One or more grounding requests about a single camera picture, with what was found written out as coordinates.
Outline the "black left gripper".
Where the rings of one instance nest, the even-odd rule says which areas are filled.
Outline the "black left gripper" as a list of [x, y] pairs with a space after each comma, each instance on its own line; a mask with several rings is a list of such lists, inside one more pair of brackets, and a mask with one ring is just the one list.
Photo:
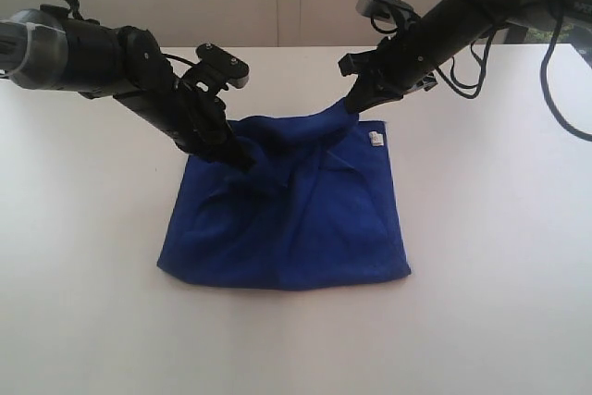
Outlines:
[[254, 165], [229, 128], [220, 103], [177, 76], [162, 88], [117, 94], [114, 98], [186, 154], [235, 169]]

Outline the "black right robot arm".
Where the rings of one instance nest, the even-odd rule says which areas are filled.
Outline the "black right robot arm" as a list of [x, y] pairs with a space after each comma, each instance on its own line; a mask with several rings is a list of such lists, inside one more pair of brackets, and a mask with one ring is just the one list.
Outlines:
[[376, 49], [339, 61], [342, 75], [356, 78], [344, 99], [351, 113], [429, 88], [442, 64], [501, 25], [540, 31], [559, 22], [591, 25], [591, 0], [441, 0], [423, 16], [401, 0], [358, 0], [356, 9], [394, 27]]

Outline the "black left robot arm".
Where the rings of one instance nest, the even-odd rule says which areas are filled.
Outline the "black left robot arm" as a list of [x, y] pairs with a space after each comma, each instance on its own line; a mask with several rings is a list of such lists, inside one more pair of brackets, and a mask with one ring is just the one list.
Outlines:
[[246, 63], [203, 43], [178, 76], [155, 37], [73, 19], [65, 8], [25, 9], [1, 23], [1, 76], [23, 89], [112, 97], [164, 133], [184, 153], [246, 171], [254, 163], [226, 118], [218, 94], [243, 88]]

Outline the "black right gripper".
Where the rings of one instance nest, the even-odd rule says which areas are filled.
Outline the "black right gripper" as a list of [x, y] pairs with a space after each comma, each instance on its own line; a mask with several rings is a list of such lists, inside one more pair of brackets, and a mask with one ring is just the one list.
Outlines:
[[346, 111], [362, 113], [399, 101], [462, 49], [462, 11], [430, 10], [375, 49], [344, 55], [338, 62], [340, 74], [358, 76], [345, 97]]

